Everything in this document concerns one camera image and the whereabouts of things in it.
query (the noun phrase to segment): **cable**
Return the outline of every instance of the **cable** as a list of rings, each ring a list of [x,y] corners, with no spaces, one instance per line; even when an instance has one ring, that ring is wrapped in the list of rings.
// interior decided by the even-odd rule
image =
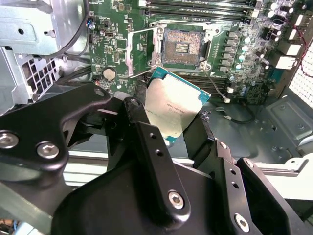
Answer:
[[[86,22],[87,22],[88,17],[89,17],[89,2],[88,2],[88,0],[84,0],[84,8],[85,8],[85,15],[83,17],[83,20],[80,23],[76,33],[71,38],[71,40],[63,48],[61,48],[59,51],[57,51],[55,53],[52,53],[50,55],[40,55],[40,57],[42,57],[43,59],[47,60],[47,59],[50,59],[50,58],[61,56],[75,44],[75,42],[80,37],[82,31],[86,27]]]
[[[251,118],[248,119],[248,120],[245,120],[245,121],[239,121],[239,120],[233,119],[231,116],[229,116],[226,113],[226,110],[223,107],[217,107],[215,109],[215,111],[223,113],[223,117],[226,118],[227,120],[230,120],[233,123],[236,123],[236,124],[249,124],[249,123],[251,123],[251,122],[253,122],[255,120],[254,112],[246,104],[242,103],[242,105],[246,108],[248,113],[251,115]]]
[[[215,84],[215,82],[212,80],[212,78],[207,74],[206,71],[203,71],[204,74],[207,76],[208,79],[210,79],[211,83],[213,84],[213,86],[215,87],[217,93],[224,99],[226,98],[226,96],[220,91],[220,89],[217,87],[217,85]]]
[[[303,70],[303,65],[302,65],[302,61],[303,61],[304,57],[306,56],[306,54],[307,54],[307,52],[308,52],[308,50],[309,50],[309,45],[308,45],[308,43],[306,42],[306,40],[304,39],[303,33],[301,33],[301,32],[299,31],[298,27],[297,27],[295,24],[293,25],[293,28],[297,31],[297,33],[298,33],[300,39],[303,41],[304,47],[305,47],[304,52],[303,52],[303,54],[302,54],[302,57],[300,58],[300,61],[299,61],[300,69],[301,69],[302,73],[303,73],[305,76],[307,76],[307,77],[309,77],[309,78],[313,78],[313,75],[309,75],[309,74],[307,74],[306,72],[304,72],[304,70]]]
[[[83,55],[86,51],[87,51],[87,48],[89,46],[89,37],[90,37],[90,29],[89,27],[87,27],[87,40],[86,40],[86,44],[85,44],[85,47],[84,49],[82,50],[82,52],[80,52],[79,54],[77,55],[74,55],[74,54],[70,54],[70,53],[66,53],[64,52],[64,55],[68,56],[68,57],[80,57],[81,55]]]
[[[90,59],[87,58],[81,58],[81,57],[76,57],[76,56],[68,56],[67,60],[71,60],[71,61],[78,61],[84,64],[89,64],[91,63]]]
[[[87,67],[82,68],[80,70],[77,70],[77,71],[75,71],[75,72],[73,72],[67,76],[59,78],[59,80],[56,83],[57,84],[63,84],[65,82],[68,82],[68,81],[73,80],[75,78],[90,74],[91,72],[92,72],[91,66],[87,66]]]

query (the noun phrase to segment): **mounting hole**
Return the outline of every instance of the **mounting hole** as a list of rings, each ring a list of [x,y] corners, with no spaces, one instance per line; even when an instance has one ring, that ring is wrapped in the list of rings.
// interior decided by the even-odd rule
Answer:
[[[136,106],[140,106],[139,102],[135,99],[131,99],[131,103]]]
[[[157,136],[156,136],[155,134],[153,134],[153,133],[150,133],[149,136],[150,136],[152,139],[154,139],[154,140],[157,138]]]
[[[233,175],[236,175],[236,172],[233,169],[229,169]]]
[[[21,28],[18,29],[19,34],[23,35],[24,34],[24,30],[22,30]]]
[[[160,151],[160,150],[156,150],[156,154],[159,156],[159,157],[162,157],[164,154]]]
[[[231,184],[232,184],[235,188],[239,188],[238,184],[236,184],[235,182],[231,182]]]

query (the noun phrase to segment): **white connector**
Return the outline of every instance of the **white connector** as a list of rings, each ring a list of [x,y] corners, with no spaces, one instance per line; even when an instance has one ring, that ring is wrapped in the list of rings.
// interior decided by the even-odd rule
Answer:
[[[229,98],[227,98],[227,97],[224,97],[224,103],[226,103],[226,104],[228,104],[228,103],[230,103],[230,99]]]
[[[227,87],[227,93],[233,93],[234,92],[234,89],[231,88],[231,87]]]

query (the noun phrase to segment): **ventilation grille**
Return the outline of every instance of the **ventilation grille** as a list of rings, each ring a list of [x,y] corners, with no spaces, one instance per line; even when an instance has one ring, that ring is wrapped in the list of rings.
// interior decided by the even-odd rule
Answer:
[[[33,92],[33,101],[37,101],[56,81],[54,59],[47,63],[44,59],[31,59],[22,65],[27,84]]]
[[[310,45],[302,61],[302,66],[306,74],[313,76],[313,44]],[[313,108],[313,78],[304,75],[300,67],[293,77],[289,88]]]

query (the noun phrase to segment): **ram slot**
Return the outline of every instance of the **ram slot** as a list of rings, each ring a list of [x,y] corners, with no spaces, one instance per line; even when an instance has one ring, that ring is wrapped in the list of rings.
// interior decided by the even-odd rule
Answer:
[[[245,4],[236,4],[229,3],[228,1],[225,2],[211,2],[211,1],[167,1],[167,0],[151,0],[150,7],[158,7],[158,6],[190,6],[190,7],[200,7],[205,9],[217,9],[217,10],[231,10],[231,11],[248,11],[253,10],[253,7],[247,6]]]
[[[174,16],[189,16],[199,17],[202,19],[220,19],[220,20],[240,20],[250,18],[245,13],[230,13],[225,11],[211,11],[205,9],[197,9],[192,7],[175,8],[175,7],[159,7],[159,8],[148,8],[146,14],[150,15],[174,15]]]

